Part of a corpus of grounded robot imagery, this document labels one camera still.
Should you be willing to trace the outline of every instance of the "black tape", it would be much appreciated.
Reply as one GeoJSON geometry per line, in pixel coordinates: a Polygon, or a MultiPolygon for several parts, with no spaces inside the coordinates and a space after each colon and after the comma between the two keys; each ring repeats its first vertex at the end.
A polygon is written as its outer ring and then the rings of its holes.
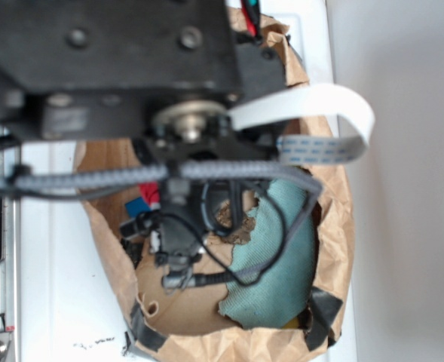
{"type": "Polygon", "coordinates": [[[331,348],[337,341],[331,337],[327,340],[327,347],[331,348]]]}
{"type": "Polygon", "coordinates": [[[330,327],[342,307],[342,300],[312,287],[308,305],[314,317],[310,333],[305,338],[309,351],[319,348],[329,336],[330,327]]]}
{"type": "Polygon", "coordinates": [[[145,318],[138,303],[135,303],[131,312],[131,333],[136,341],[155,352],[158,352],[158,349],[160,349],[167,340],[166,336],[163,336],[146,325],[145,318]]]}

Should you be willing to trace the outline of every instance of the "crumpled paper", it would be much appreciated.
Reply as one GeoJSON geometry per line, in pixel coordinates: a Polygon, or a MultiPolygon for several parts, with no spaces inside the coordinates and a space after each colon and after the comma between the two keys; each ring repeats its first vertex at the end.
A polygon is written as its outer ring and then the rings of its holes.
{"type": "MultiPolygon", "coordinates": [[[[228,13],[234,29],[246,28],[240,10],[228,9],[228,13]]],[[[307,74],[286,40],[285,33],[288,31],[288,26],[270,17],[263,17],[262,28],[266,45],[273,47],[279,53],[286,67],[287,86],[307,86],[307,74]]],[[[288,126],[287,132],[331,135],[324,117],[293,121],[288,126]]],[[[75,169],[79,171],[138,164],[129,140],[79,143],[75,158],[75,169]]],[[[354,221],[348,179],[342,166],[309,166],[307,169],[324,184],[323,194],[319,198],[321,217],[317,233],[320,244],[314,286],[346,301],[354,258],[354,221]]],[[[136,346],[139,349],[147,351],[163,362],[181,360],[184,362],[199,360],[305,362],[327,349],[325,343],[309,351],[302,330],[267,328],[243,330],[236,327],[233,321],[219,319],[222,316],[218,314],[216,306],[219,300],[226,296],[227,290],[224,285],[214,287],[218,288],[216,292],[205,288],[199,289],[198,297],[185,301],[182,308],[177,306],[183,295],[179,293],[173,297],[170,307],[179,314],[178,319],[167,317],[168,312],[163,311],[162,304],[159,302],[158,306],[153,304],[146,291],[149,289],[147,286],[160,283],[160,271],[156,271],[151,277],[140,274],[139,268],[135,271],[133,263],[119,242],[119,223],[128,218],[124,203],[137,195],[135,188],[100,201],[84,202],[83,205],[90,219],[98,254],[125,320],[131,324],[130,313],[137,301],[147,316],[145,319],[148,325],[169,336],[158,352],[153,352],[137,342],[136,346]],[[199,313],[201,305],[204,305],[202,314],[199,313]],[[164,323],[160,322],[163,320],[162,314],[165,314],[164,323]],[[205,317],[214,319],[204,321],[205,317]]],[[[216,240],[211,240],[210,243],[215,248],[222,245],[225,249],[220,247],[221,249],[217,250],[219,255],[225,255],[226,262],[231,261],[231,245],[217,244],[216,240]]],[[[205,263],[205,266],[199,263],[197,268],[216,270],[216,266],[211,265],[209,260],[205,260],[205,263]]],[[[331,328],[330,336],[334,340],[341,335],[343,317],[344,307],[331,328]]]]}

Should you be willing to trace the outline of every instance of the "red wire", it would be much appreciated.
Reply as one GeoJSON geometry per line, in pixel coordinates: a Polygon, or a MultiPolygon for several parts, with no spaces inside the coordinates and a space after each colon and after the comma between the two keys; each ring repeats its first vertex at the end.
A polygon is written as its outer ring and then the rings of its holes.
{"type": "Polygon", "coordinates": [[[242,12],[245,16],[246,28],[249,31],[251,36],[257,35],[257,28],[250,20],[249,14],[246,12],[245,4],[242,2],[242,12]]]}

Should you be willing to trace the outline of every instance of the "blue object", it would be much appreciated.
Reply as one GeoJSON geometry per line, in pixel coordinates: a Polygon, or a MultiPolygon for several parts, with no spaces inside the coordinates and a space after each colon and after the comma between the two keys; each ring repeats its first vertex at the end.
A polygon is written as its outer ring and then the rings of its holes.
{"type": "MultiPolygon", "coordinates": [[[[268,194],[280,206],[288,227],[306,199],[306,192],[292,183],[272,181],[268,194]]],[[[263,198],[249,216],[256,219],[245,245],[235,245],[231,270],[254,266],[273,256],[281,241],[282,225],[277,212],[263,198]]],[[[306,306],[315,268],[315,235],[311,218],[297,231],[279,261],[251,287],[227,284],[228,296],[219,303],[219,312],[239,322],[243,328],[281,328],[306,306]]]]}
{"type": "Polygon", "coordinates": [[[136,217],[139,213],[145,213],[152,210],[142,198],[135,198],[124,204],[124,207],[126,207],[126,211],[130,217],[136,217]]]}

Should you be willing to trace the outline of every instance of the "white wall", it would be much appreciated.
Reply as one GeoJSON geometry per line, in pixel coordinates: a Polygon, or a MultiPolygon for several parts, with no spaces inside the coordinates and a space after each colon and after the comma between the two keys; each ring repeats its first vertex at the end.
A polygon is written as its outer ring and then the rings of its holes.
{"type": "Polygon", "coordinates": [[[444,361],[444,0],[327,0],[335,79],[373,105],[348,167],[359,362],[444,361]]]}

